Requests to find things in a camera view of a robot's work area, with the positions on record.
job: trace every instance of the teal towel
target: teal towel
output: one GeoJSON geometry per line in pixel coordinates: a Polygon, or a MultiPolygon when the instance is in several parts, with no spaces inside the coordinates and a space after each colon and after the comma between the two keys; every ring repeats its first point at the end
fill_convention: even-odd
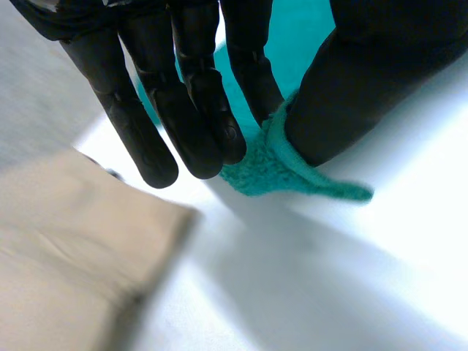
{"type": "Polygon", "coordinates": [[[284,131],[286,107],[296,93],[263,122],[257,135],[247,141],[245,158],[224,166],[221,177],[247,196],[275,191],[294,191],[354,201],[367,201],[372,191],[364,186],[334,181],[308,165],[287,141],[284,131]]]}
{"type": "MultiPolygon", "coordinates": [[[[271,39],[265,52],[272,62],[281,91],[288,93],[298,87],[315,53],[334,26],[329,0],[278,0],[273,3],[271,39]]],[[[371,198],[370,190],[332,181],[298,156],[284,136],[285,106],[260,129],[230,69],[227,48],[224,46],[217,51],[214,58],[248,145],[245,159],[238,165],[225,166],[221,177],[249,196],[289,190],[349,200],[371,198]]],[[[137,92],[152,121],[159,125],[140,82],[137,82],[137,92]]]]}

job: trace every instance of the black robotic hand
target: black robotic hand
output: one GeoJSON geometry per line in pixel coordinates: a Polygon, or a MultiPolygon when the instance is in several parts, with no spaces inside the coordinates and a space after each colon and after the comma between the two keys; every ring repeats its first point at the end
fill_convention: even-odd
{"type": "MultiPolygon", "coordinates": [[[[214,66],[218,0],[10,1],[41,35],[60,41],[147,184],[171,185],[178,166],[137,97],[119,37],[189,171],[211,178],[242,160],[246,143],[214,66]]],[[[221,0],[231,67],[259,123],[283,101],[263,51],[272,1],[221,0]]]]}

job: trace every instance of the turquoise fabric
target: turquoise fabric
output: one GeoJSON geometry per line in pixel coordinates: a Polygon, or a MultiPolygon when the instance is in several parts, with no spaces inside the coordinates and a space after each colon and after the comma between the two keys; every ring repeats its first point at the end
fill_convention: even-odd
{"type": "MultiPolygon", "coordinates": [[[[273,74],[283,95],[289,96],[301,83],[323,40],[334,29],[329,0],[275,0],[270,40],[265,47],[273,74]]],[[[239,192],[256,196],[289,190],[348,200],[368,200],[371,191],[356,184],[332,181],[308,166],[284,136],[284,106],[260,129],[250,113],[241,89],[230,70],[226,47],[215,55],[216,68],[231,108],[247,141],[245,159],[224,166],[221,177],[239,192]]],[[[154,109],[140,83],[137,91],[155,124],[154,109]]]]}
{"type": "Polygon", "coordinates": [[[370,200],[370,189],[328,178],[308,165],[287,141],[284,132],[286,107],[294,95],[291,94],[278,111],[263,123],[256,136],[249,140],[244,159],[236,165],[224,166],[221,177],[247,196],[294,191],[343,200],[370,200]]]}

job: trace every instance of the beige cloth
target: beige cloth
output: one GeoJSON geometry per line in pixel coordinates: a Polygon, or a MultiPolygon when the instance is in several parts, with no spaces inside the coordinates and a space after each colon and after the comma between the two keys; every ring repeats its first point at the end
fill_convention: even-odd
{"type": "Polygon", "coordinates": [[[194,214],[75,150],[0,175],[0,350],[102,350],[194,214]]]}

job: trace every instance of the white surface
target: white surface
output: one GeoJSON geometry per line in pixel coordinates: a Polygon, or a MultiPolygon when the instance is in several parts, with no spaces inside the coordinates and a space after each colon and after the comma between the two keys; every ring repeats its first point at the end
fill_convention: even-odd
{"type": "Polygon", "coordinates": [[[146,186],[103,116],[77,149],[204,215],[136,350],[468,350],[468,56],[323,168],[368,205],[146,186]]]}

